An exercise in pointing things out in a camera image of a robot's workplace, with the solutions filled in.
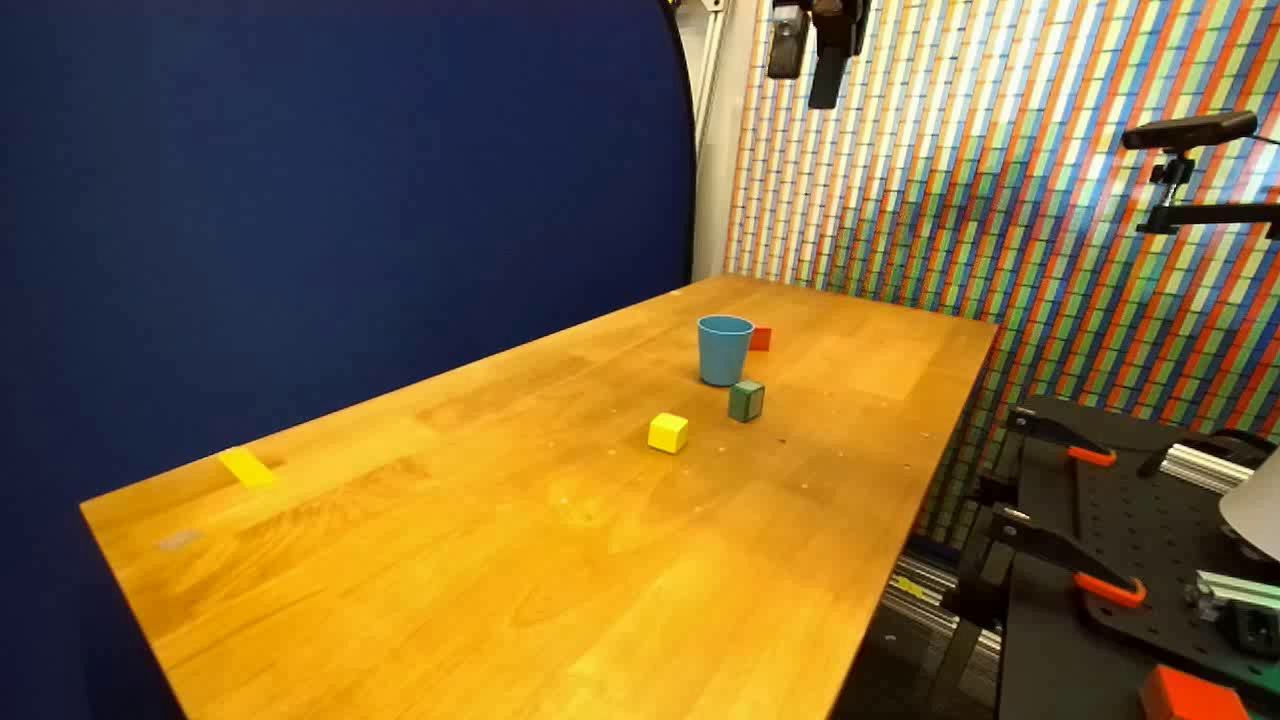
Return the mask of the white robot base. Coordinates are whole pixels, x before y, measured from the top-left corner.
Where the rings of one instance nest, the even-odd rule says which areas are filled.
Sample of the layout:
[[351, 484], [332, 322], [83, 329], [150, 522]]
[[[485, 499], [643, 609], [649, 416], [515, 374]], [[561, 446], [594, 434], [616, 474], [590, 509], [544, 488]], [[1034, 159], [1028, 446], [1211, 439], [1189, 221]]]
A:
[[1254, 553], [1280, 562], [1280, 446], [1222, 497], [1222, 518]]

